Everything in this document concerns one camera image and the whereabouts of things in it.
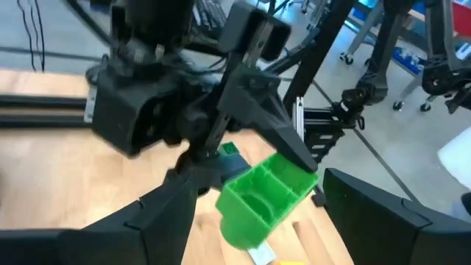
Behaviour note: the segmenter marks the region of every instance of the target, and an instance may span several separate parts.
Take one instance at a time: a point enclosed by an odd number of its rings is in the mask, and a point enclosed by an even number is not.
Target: green 3d-printed object
[[[221,233],[234,247],[257,247],[317,182],[280,154],[226,183],[216,203]]]

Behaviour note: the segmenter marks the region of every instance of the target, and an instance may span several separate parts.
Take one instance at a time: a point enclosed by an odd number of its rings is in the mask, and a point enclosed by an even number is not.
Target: gray floor
[[[107,51],[78,20],[67,11],[60,0],[40,1],[46,49],[51,52],[80,54],[100,57]],[[229,10],[230,3],[224,8]],[[107,18],[94,15],[107,27]],[[287,47],[297,45],[304,38],[306,17],[301,15],[299,6],[288,7],[282,13],[283,19],[293,25]],[[328,101],[319,92],[323,90],[329,98],[340,99],[342,90],[352,88],[363,73],[363,62],[372,51],[364,45],[355,54],[355,62],[346,66],[339,60],[339,54],[347,50],[354,33],[344,27],[324,61],[315,81],[305,96],[305,103],[311,107],[327,107]],[[29,48],[21,14],[15,0],[0,3],[0,46]],[[191,54],[212,63],[217,58],[203,54]],[[46,70],[57,73],[84,74],[91,61],[46,58]],[[31,70],[28,54],[0,52],[0,68]],[[283,74],[293,77],[296,67]],[[461,131],[471,125],[471,115],[459,110],[455,115],[447,114],[443,99],[433,104],[429,113],[419,112],[426,95],[417,90],[408,100],[403,111],[392,111],[392,104],[399,92],[412,80],[399,66],[391,63],[388,71],[389,95],[380,104],[369,107],[364,112],[366,129],[359,135],[347,132],[339,144],[322,163],[323,168],[335,167],[353,176],[376,185],[398,196],[407,197],[393,176],[424,205],[438,211],[448,211],[453,200],[466,190],[458,184],[441,166],[437,151]],[[280,94],[288,87],[284,82]]]

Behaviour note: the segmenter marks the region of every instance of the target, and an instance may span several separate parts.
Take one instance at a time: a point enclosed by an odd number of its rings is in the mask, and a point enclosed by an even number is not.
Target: green box
[[[221,232],[234,247],[257,247],[288,216],[317,183],[307,173],[274,154],[227,183],[216,207],[222,214]]]

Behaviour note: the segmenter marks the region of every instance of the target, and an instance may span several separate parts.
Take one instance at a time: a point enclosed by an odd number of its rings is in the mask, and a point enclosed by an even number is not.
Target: green plastic part
[[[316,183],[315,173],[281,154],[265,159],[222,189],[216,207],[222,214],[224,239],[242,250],[257,247]]]
[[[225,156],[225,155],[232,155],[232,154],[236,154],[236,153],[238,153],[238,149],[237,149],[237,147],[235,146],[235,144],[233,142],[222,144],[219,147],[219,154],[220,155]]]

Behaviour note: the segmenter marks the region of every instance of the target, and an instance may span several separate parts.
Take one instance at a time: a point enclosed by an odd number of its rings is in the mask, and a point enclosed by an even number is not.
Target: wooden tabletop
[[[2,93],[85,96],[83,77],[0,70]],[[226,135],[250,164],[273,149],[250,131]],[[90,130],[0,131],[0,228],[81,228],[159,186],[187,144],[158,144],[129,160]],[[198,199],[184,264],[252,264],[227,244],[214,207],[218,191]],[[273,232],[277,261],[353,264],[323,208],[309,199]]]

